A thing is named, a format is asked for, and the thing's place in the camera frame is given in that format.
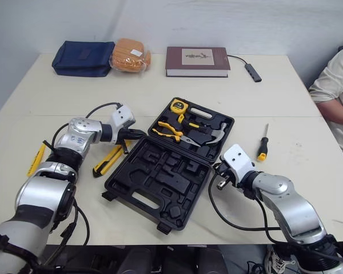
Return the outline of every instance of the black tool case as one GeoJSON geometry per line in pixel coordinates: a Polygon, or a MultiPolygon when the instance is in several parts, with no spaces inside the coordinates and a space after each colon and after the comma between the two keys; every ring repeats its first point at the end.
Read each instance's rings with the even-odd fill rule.
{"type": "Polygon", "coordinates": [[[182,230],[208,181],[210,165],[218,158],[233,124],[234,119],[231,117],[181,98],[173,98],[149,128],[149,136],[138,141],[105,182],[107,191],[102,196],[107,200],[120,197],[147,212],[158,221],[157,229],[165,234],[172,229],[182,230]],[[214,138],[178,123],[179,115],[170,110],[174,99],[189,105],[184,115],[193,123],[210,127],[212,130],[219,130],[221,123],[226,123],[224,137],[216,144],[204,145],[214,138]],[[211,117],[192,114],[192,108],[207,112],[211,117]],[[166,134],[172,132],[160,127],[158,121],[169,123],[201,147],[159,136],[153,128],[166,134]]]}

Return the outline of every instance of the hammer head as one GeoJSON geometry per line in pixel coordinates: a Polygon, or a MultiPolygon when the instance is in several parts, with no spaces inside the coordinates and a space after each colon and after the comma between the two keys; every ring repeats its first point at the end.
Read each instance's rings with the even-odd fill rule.
{"type": "Polygon", "coordinates": [[[219,142],[222,137],[224,137],[225,132],[224,129],[228,126],[228,124],[226,123],[221,123],[221,128],[219,130],[213,130],[211,133],[211,136],[216,137],[215,139],[213,139],[212,141],[207,142],[206,144],[215,144],[217,142],[219,142]]]}

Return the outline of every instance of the white table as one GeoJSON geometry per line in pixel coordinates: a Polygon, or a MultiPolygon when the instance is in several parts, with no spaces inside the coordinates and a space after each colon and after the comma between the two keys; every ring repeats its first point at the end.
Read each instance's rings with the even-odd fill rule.
{"type": "MultiPolygon", "coordinates": [[[[244,58],[261,75],[261,83],[254,83],[235,60],[230,61],[229,77],[223,79],[167,78],[164,55],[153,55],[150,70],[142,75],[112,71],[105,78],[73,78],[55,75],[50,67],[53,55],[41,55],[0,112],[0,222],[12,217],[16,193],[26,180],[41,141],[50,140],[60,125],[99,104],[114,101],[131,107],[137,120],[134,128],[147,130],[171,98],[180,96],[235,118],[222,151],[239,143],[255,157],[264,126],[269,123],[269,153],[258,168],[289,177],[296,190],[314,205],[328,232],[343,241],[343,154],[333,135],[286,56],[244,58]],[[159,103],[147,104],[151,96],[159,103]]],[[[105,122],[112,110],[104,108],[92,118],[105,122]]],[[[107,144],[93,145],[79,173],[76,198],[90,222],[89,244],[269,242],[263,232],[239,231],[220,220],[208,199],[207,187],[186,228],[162,234],[156,230],[156,223],[144,215],[119,201],[108,202],[101,197],[104,181],[116,165],[106,176],[96,179],[91,169],[109,151],[107,144]]],[[[262,226],[261,212],[254,201],[231,186],[213,193],[232,222],[262,226]]],[[[59,234],[72,217],[50,235],[50,244],[61,241],[59,234]]],[[[270,225],[276,225],[271,212],[268,218],[270,225]]],[[[272,234],[283,240],[280,232],[272,234]]],[[[84,238],[81,220],[69,243],[82,244],[84,238]]]]}

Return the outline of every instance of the person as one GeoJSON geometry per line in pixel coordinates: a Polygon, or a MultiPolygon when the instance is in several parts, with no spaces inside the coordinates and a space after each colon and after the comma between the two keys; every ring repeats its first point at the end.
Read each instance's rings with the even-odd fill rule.
{"type": "Polygon", "coordinates": [[[309,92],[343,150],[343,50],[329,61],[309,92]]]}

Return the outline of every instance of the gray floor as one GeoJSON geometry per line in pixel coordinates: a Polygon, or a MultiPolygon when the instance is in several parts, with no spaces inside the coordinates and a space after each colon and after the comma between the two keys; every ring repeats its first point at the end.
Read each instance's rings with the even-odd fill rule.
{"type": "MultiPolygon", "coordinates": [[[[44,258],[48,257],[56,248],[55,245],[48,245],[46,247],[44,258]]],[[[266,245],[219,245],[219,249],[224,255],[225,263],[228,268],[229,274],[246,274],[248,270],[247,261],[253,261],[258,264],[264,263],[266,254],[266,245]]],[[[68,254],[74,254],[76,251],[75,246],[67,247],[68,254]]],[[[85,251],[74,259],[69,267],[89,267],[93,261],[94,254],[102,254],[107,256],[110,260],[117,260],[126,253],[124,247],[110,247],[110,246],[92,246],[86,247],[85,251]]],[[[285,273],[295,273],[297,271],[297,264],[290,265],[289,268],[293,269],[292,272],[286,269],[285,273]]]]}

